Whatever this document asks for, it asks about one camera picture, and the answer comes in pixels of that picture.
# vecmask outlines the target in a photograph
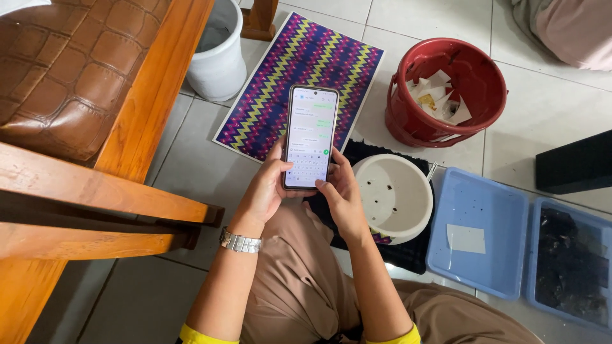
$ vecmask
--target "colorful patterned paper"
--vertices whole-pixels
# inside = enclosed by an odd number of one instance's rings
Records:
[[[268,150],[287,130],[289,89],[300,83],[334,88],[340,93],[334,146],[341,150],[383,53],[295,12],[289,14],[214,141],[265,160]]]

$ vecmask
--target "silver wristwatch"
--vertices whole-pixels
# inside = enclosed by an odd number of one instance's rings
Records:
[[[236,252],[257,253],[261,248],[261,239],[253,239],[252,237],[244,237],[227,232],[227,226],[223,227],[219,243],[226,249]]]

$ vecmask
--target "chat app interface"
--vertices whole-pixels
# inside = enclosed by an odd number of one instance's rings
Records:
[[[293,167],[285,173],[285,185],[314,187],[315,180],[326,180],[336,100],[333,92],[294,89],[286,147],[287,161],[293,162]]]

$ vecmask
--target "person's right hand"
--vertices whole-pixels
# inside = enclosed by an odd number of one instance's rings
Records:
[[[370,227],[361,205],[359,184],[351,164],[335,147],[332,157],[338,165],[330,165],[329,182],[315,181],[316,188],[325,196],[340,236],[347,244],[370,237]]]

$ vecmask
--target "red bucket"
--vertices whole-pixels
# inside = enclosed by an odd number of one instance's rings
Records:
[[[457,126],[426,114],[406,86],[406,80],[418,83],[440,69],[451,77],[455,92],[450,99],[459,101],[461,95],[472,114]],[[392,92],[395,83],[398,86]],[[506,94],[504,77],[482,50],[458,39],[428,39],[408,50],[391,78],[385,124],[395,139],[408,146],[450,147],[492,125],[504,110]]]

